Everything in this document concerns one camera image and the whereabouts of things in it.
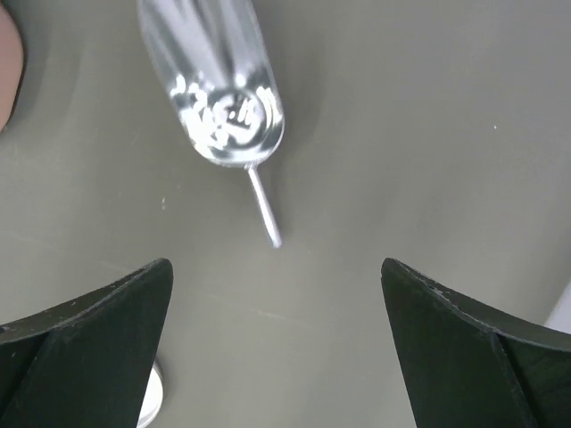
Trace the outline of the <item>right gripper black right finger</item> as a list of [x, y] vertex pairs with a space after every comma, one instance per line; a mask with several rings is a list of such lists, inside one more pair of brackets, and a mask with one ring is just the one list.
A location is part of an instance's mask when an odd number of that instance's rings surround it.
[[381, 285], [418, 427], [568, 427], [570, 336], [385, 259]]

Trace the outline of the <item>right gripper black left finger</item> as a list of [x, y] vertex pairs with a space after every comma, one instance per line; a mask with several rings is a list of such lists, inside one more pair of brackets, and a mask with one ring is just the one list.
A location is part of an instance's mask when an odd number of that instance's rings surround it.
[[3, 427], [137, 427], [173, 288], [157, 259], [1, 326]]

